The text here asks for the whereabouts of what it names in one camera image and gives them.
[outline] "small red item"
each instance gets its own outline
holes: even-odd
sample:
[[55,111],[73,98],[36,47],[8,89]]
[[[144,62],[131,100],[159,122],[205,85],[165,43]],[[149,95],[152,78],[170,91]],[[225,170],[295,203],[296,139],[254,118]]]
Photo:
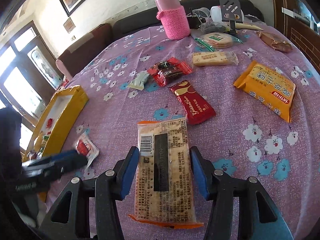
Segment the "small red item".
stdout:
[[188,80],[170,87],[187,112],[189,124],[198,124],[216,115],[215,110],[199,95]]
[[48,129],[48,128],[51,128],[52,123],[53,123],[53,119],[52,119],[52,118],[49,118],[49,119],[47,120],[47,126],[46,126],[46,128],[47,128],[47,129]]
[[173,80],[192,73],[192,69],[186,62],[171,57],[166,61],[154,64],[148,69],[148,73],[160,87],[164,87]]

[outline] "barcode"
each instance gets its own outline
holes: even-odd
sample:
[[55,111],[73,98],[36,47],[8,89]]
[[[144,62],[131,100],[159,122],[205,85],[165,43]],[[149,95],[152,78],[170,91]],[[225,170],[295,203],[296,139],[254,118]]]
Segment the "barcode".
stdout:
[[153,134],[141,135],[140,139],[140,154],[142,156],[152,156],[153,150]]

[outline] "black tape strip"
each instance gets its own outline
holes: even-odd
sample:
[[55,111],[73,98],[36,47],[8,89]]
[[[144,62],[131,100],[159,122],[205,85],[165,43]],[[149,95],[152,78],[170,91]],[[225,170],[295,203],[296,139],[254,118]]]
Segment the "black tape strip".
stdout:
[[155,135],[153,191],[169,191],[168,134]]

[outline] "pink thermos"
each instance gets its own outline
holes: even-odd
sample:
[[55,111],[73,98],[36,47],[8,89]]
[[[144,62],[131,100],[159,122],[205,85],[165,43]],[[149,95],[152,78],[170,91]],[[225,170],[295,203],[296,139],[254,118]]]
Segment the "pink thermos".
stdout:
[[190,35],[184,7],[179,0],[155,0],[158,7],[157,19],[161,21],[170,40],[179,40]]

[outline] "open box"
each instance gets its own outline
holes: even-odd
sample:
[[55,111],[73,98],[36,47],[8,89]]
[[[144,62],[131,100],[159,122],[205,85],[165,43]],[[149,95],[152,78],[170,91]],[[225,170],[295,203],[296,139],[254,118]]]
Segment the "open box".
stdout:
[[[36,125],[25,152],[23,162],[29,160],[27,155],[33,149],[34,141],[41,131],[43,131],[44,134],[49,131],[51,132],[43,150],[42,157],[60,153],[73,124],[88,100],[87,94],[80,86],[70,87],[56,93]],[[46,128],[49,118],[52,118],[53,122],[50,128]],[[46,193],[41,193],[40,198],[45,201]]]

